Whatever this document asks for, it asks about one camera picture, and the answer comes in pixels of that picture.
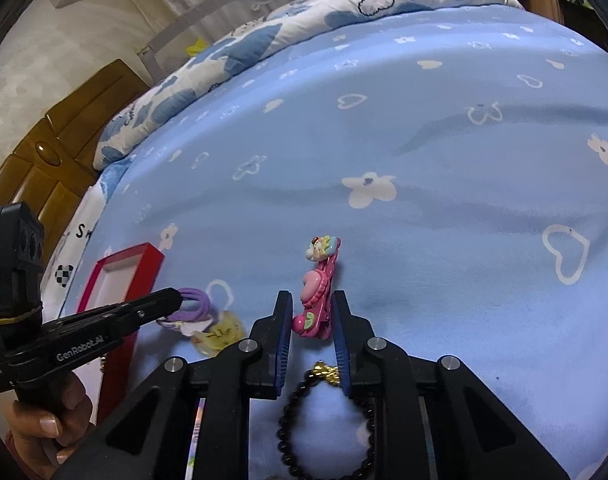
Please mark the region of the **person's left hand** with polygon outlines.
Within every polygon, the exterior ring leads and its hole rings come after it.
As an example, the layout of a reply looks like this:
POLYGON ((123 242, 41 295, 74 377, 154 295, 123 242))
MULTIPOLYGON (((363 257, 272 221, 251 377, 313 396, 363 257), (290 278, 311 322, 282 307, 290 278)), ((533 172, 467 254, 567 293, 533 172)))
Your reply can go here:
POLYGON ((0 402, 9 425, 7 448, 30 479, 50 479, 95 429, 91 400, 75 373, 66 377, 60 401, 60 417, 18 400, 0 402))

